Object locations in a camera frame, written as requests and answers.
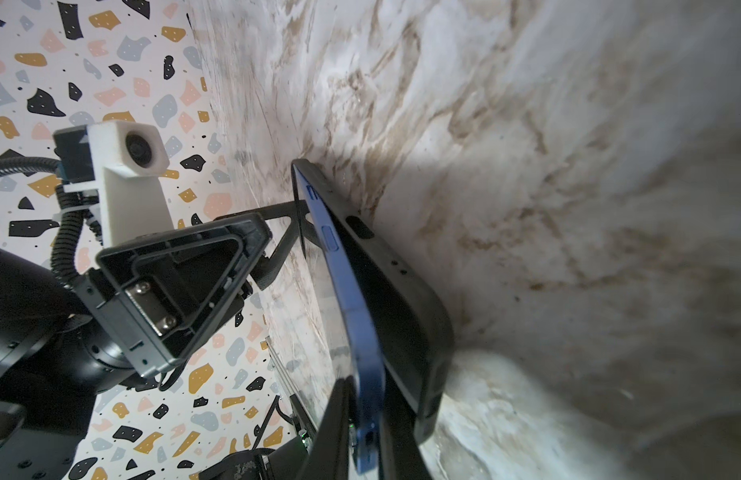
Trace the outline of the blue phone black screen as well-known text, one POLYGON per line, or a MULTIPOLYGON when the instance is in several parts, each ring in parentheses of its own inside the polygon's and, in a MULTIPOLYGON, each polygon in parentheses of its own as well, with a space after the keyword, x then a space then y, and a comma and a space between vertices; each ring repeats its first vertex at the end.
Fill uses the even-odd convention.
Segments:
POLYGON ((298 228, 302 255, 316 291, 322 328, 328 343, 334 377, 350 386, 348 429, 352 462, 358 474, 379 466, 380 423, 386 371, 374 320, 348 250, 338 235, 318 182, 308 177, 308 162, 292 164, 294 196, 298 201, 298 228))

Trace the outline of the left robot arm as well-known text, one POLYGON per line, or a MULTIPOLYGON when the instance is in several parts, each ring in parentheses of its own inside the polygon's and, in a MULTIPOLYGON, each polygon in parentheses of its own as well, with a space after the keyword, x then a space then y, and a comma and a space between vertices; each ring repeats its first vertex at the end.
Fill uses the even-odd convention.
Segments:
POLYGON ((102 250, 68 284, 0 249, 0 479, 84 476, 96 398, 188 360, 278 275, 300 235, 291 201, 102 250))

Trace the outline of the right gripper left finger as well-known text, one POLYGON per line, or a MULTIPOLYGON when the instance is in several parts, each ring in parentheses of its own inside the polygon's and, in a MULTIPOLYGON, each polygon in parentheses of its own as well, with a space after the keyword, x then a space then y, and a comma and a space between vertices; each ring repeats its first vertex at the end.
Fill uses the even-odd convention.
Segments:
POLYGON ((340 379, 332 388, 328 407, 310 452, 310 479, 348 478, 352 382, 340 379))

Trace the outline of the black phone case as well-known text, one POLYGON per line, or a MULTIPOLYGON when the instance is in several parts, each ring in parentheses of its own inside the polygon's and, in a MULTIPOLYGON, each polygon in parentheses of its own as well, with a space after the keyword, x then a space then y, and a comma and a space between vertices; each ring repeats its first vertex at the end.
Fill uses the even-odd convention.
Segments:
POLYGON ((366 226, 354 207, 308 162, 374 320, 384 359, 414 420, 416 442, 434 433, 455 351, 455 334, 438 295, 390 245, 366 226))

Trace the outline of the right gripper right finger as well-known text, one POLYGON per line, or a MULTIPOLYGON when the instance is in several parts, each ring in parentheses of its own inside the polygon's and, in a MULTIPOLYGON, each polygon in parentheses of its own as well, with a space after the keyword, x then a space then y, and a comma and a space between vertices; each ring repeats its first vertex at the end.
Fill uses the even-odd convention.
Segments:
POLYGON ((432 480, 414 436, 412 411, 388 371, 380 426, 379 478, 432 480))

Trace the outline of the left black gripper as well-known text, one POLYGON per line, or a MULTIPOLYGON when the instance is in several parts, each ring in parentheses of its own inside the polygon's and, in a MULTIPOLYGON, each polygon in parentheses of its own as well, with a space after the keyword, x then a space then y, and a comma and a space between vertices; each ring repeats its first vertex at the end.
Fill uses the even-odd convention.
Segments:
POLYGON ((292 200, 102 250, 76 294, 140 376, 169 372, 244 307, 250 276, 266 290, 303 233, 318 246, 306 214, 306 201, 292 200), (290 224, 266 256, 264 220, 284 217, 290 224))

